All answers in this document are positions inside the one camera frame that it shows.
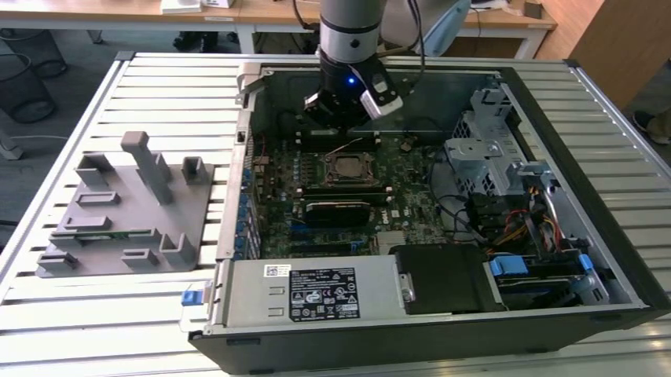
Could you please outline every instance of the power supply label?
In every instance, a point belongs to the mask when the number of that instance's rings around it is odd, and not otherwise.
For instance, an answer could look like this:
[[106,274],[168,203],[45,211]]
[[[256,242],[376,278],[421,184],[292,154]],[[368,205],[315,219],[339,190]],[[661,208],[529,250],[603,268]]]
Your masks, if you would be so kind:
[[355,269],[289,272],[289,318],[293,322],[359,318]]

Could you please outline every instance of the barcode sticker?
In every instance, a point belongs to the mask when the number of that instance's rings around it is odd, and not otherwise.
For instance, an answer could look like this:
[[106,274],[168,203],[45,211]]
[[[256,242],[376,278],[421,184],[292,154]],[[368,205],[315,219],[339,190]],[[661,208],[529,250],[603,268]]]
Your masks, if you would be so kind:
[[263,277],[288,277],[291,265],[264,265]]
[[232,22],[232,17],[205,17],[205,21]]

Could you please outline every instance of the wastebasket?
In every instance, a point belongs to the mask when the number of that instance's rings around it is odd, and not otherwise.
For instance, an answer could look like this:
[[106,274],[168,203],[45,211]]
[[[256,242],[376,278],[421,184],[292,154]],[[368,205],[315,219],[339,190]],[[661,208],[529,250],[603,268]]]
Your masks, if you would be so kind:
[[66,71],[61,51],[48,30],[2,29],[0,39],[13,53],[30,58],[32,69],[42,79],[56,77]]
[[0,55],[0,109],[18,123],[33,123],[56,110],[30,58],[17,53]]

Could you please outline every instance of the motherboard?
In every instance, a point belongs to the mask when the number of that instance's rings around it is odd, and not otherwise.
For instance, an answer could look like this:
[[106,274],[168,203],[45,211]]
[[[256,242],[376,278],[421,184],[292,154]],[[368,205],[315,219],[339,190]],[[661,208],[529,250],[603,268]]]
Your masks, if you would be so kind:
[[387,254],[400,244],[444,243],[427,182],[437,149],[408,134],[263,145],[261,258]]

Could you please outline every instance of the slotted aluminum platform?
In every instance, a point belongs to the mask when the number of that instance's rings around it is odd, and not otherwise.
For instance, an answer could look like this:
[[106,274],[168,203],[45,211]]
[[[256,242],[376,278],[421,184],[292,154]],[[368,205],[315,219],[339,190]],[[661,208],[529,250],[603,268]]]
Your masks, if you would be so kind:
[[[204,321],[204,311],[185,313],[178,296],[190,284],[213,276],[229,152],[240,114],[234,103],[237,66],[247,61],[315,60],[268,55],[138,53],[132,61],[113,63],[0,257],[2,376],[225,375],[186,342],[182,331],[202,326],[198,321]],[[391,64],[408,62],[416,60],[389,60]],[[581,70],[568,68],[563,62],[531,60],[449,59],[428,60],[428,64],[511,66],[517,70],[653,275],[669,291],[671,170]],[[531,148],[541,155],[524,127]],[[149,148],[164,153],[168,163],[178,163],[196,154],[205,163],[216,165],[198,269],[190,273],[42,280],[33,275],[37,256],[76,190],[78,177],[73,166],[86,152],[105,152],[113,164],[132,164],[132,157],[118,147],[126,130],[149,134]],[[194,323],[180,324],[182,316]],[[671,317],[665,316],[628,331],[599,334],[557,353],[353,368],[309,375],[667,375],[668,320]]]

